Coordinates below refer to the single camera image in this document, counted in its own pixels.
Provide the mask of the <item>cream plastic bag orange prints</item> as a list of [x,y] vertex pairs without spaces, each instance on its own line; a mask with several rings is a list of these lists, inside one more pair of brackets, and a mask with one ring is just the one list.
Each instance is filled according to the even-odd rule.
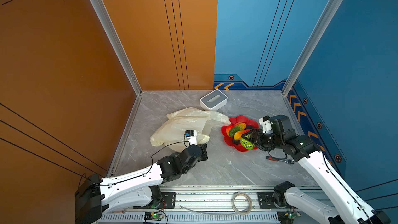
[[169,145],[174,151],[182,151],[186,145],[183,143],[187,130],[197,132],[197,143],[206,144],[210,140],[213,127],[230,125],[228,116],[214,111],[203,111],[193,107],[176,111],[167,115],[168,121],[161,125],[150,138],[154,147]]

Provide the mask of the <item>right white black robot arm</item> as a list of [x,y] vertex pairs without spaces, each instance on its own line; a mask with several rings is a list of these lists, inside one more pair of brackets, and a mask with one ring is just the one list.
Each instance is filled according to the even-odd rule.
[[240,143],[247,149],[282,149],[312,176],[333,204],[328,206],[285,181],[274,188],[275,206],[298,208],[321,224],[391,223],[385,212],[374,210],[355,193],[333,169],[320,146],[310,137],[296,134],[287,116],[265,116],[259,123],[261,127],[242,135]]

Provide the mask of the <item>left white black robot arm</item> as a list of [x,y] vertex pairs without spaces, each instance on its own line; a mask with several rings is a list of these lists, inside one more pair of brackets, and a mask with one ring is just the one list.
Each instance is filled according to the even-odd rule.
[[104,214],[126,208],[155,208],[160,185],[179,179],[208,159],[207,144],[189,145],[144,169],[116,177],[89,176],[75,192],[75,223],[93,224]]

